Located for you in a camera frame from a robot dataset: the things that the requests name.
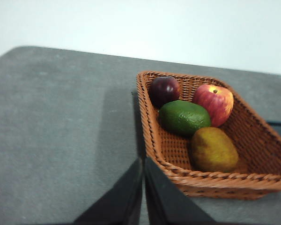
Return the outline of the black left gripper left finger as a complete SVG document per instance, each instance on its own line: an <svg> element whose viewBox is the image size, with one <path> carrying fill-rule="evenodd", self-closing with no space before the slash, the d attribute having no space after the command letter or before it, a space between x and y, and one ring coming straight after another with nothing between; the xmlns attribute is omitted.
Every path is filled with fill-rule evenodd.
<svg viewBox="0 0 281 225"><path fill-rule="evenodd" d="M136 159L113 187L84 211L75 225L137 225L142 200L142 160Z"/></svg>

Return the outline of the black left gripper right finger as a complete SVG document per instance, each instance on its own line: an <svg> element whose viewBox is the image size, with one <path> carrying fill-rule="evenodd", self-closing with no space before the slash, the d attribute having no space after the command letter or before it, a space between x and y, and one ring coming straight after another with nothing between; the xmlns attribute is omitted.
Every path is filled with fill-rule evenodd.
<svg viewBox="0 0 281 225"><path fill-rule="evenodd" d="M186 197L150 157L145 159L144 173L151 225L215 224L215 220Z"/></svg>

